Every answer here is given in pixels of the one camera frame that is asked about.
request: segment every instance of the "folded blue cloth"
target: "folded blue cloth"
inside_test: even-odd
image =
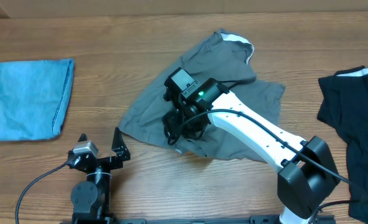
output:
[[[51,139],[61,132],[73,59],[0,63],[0,141]]]

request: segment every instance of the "clothing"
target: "clothing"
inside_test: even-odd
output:
[[[164,70],[131,105],[119,123],[119,129],[140,141],[178,149],[182,153],[192,151],[202,157],[263,161],[243,142],[213,125],[208,125],[199,140],[180,138],[175,145],[169,146],[162,124],[162,116],[173,109],[173,103],[163,99],[166,92],[163,83],[178,67],[201,83],[208,78],[219,81],[255,78],[256,74],[249,65],[253,52],[253,45],[245,38],[218,30]],[[274,124],[278,123],[284,90],[285,87],[279,83],[262,80],[232,89],[244,104]]]
[[[336,129],[347,143],[349,179],[363,187],[368,199],[368,68],[358,67],[319,79],[324,96],[318,119]],[[351,199],[362,192],[350,186]],[[349,215],[368,223],[368,202],[350,204]]]
[[[0,141],[60,134],[73,67],[73,59],[0,63]]]

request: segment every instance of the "black garment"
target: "black garment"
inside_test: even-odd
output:
[[[363,187],[368,196],[368,74],[338,76],[363,68],[339,71],[319,79],[324,100],[318,119],[335,128],[347,143],[349,179]],[[356,187],[350,187],[350,193],[351,199],[362,197]],[[368,202],[350,204],[349,216],[368,223]]]

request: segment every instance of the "gray cloth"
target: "gray cloth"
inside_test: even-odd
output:
[[[173,109],[173,103],[163,99],[166,91],[163,83],[178,67],[200,82],[208,78],[224,81],[256,77],[248,64],[254,51],[253,45],[242,39],[237,34],[221,29],[189,50],[141,93],[119,123],[119,129],[140,141],[177,149],[181,153],[191,151],[202,157],[263,161],[236,137],[213,125],[208,125],[201,139],[181,137],[174,146],[167,144],[163,133],[162,116]],[[238,85],[232,91],[250,109],[273,124],[278,124],[280,99],[285,91],[283,85],[256,80],[250,84]]]

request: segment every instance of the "wooden tabletop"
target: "wooden tabletop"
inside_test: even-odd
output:
[[[280,127],[330,146],[347,177],[346,144],[319,122],[318,77],[368,66],[368,12],[225,14],[200,16],[89,17],[0,20],[0,62],[75,59],[70,107],[61,136],[50,141],[0,142],[0,223],[14,223],[14,209],[27,184],[60,165],[86,133],[110,150],[114,128],[141,91],[168,65],[220,27],[255,45],[258,77],[280,82]],[[278,214],[274,171],[262,162],[218,161],[124,140],[131,161],[112,172],[112,208],[119,218],[221,218]],[[21,205],[21,223],[69,220],[71,189],[85,175],[63,168],[36,183]],[[326,202],[349,198],[341,182]],[[348,206],[324,210],[338,223],[357,223]]]

